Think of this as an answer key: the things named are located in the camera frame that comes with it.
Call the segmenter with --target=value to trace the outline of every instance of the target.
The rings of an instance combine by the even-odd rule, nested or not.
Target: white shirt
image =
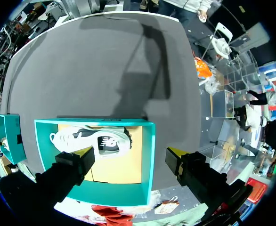
[[[246,106],[246,126],[250,126],[252,132],[256,131],[258,127],[260,127],[260,117],[261,114],[256,112],[253,108],[249,105]]]
[[[276,86],[270,81],[269,81],[269,83],[272,86],[272,88],[274,89],[274,91],[266,92],[268,105],[269,106],[276,106]]]
[[[196,13],[198,10],[207,12],[213,0],[164,0],[165,2],[183,8],[187,11]]]

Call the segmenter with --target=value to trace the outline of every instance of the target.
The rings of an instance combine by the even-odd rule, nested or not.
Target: white chair
[[[203,60],[206,52],[208,51],[210,44],[212,44],[212,46],[213,46],[213,48],[214,48],[214,50],[216,51],[217,54],[219,54],[220,56],[222,56],[225,59],[229,59],[228,54],[225,54],[222,51],[220,51],[220,49],[217,46],[218,39],[215,38],[215,35],[216,35],[217,31],[223,33],[229,39],[228,43],[227,44],[225,43],[225,45],[229,46],[229,43],[232,40],[233,34],[232,34],[232,32],[230,30],[228,30],[227,27],[225,27],[223,24],[221,24],[220,22],[218,22],[218,24],[217,24],[217,26],[216,26],[216,28],[214,30],[214,33],[212,35],[208,36],[211,41],[209,42],[209,44],[208,44],[208,46],[207,46],[207,48],[206,48],[206,50],[205,50],[205,52],[204,52],[204,54],[203,54],[203,56],[201,58],[202,60]]]

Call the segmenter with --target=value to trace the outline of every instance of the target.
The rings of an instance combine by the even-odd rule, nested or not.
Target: cardboard
[[[58,130],[68,126],[58,124]],[[126,127],[126,129],[131,136],[132,148],[124,156],[97,160],[85,176],[85,180],[111,184],[141,183],[142,127]]]
[[[0,158],[1,158],[3,166],[7,166],[7,165],[11,164],[11,162],[8,160],[8,158],[6,158],[4,155]]]

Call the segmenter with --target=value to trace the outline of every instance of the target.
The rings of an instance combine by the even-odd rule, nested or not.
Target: teal shoe box
[[[6,137],[9,151],[2,145],[1,151],[12,164],[26,159],[21,137],[20,116],[0,114],[0,139]]]
[[[58,132],[58,124],[72,126],[124,126],[142,127],[142,161],[141,183],[138,184],[109,184],[84,180],[80,186],[74,186],[68,197],[82,202],[102,206],[143,206],[148,205],[151,196],[154,151],[155,124],[143,119],[79,119],[55,118],[37,119],[35,135],[39,154],[44,170],[55,162],[55,156],[60,152],[51,143],[49,135]]]

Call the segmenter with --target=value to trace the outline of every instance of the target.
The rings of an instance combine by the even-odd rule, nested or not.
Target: orange bag
[[[212,76],[212,73],[207,66],[206,63],[204,63],[203,60],[195,56],[195,67],[196,67],[196,72],[198,75],[199,79],[207,79]]]

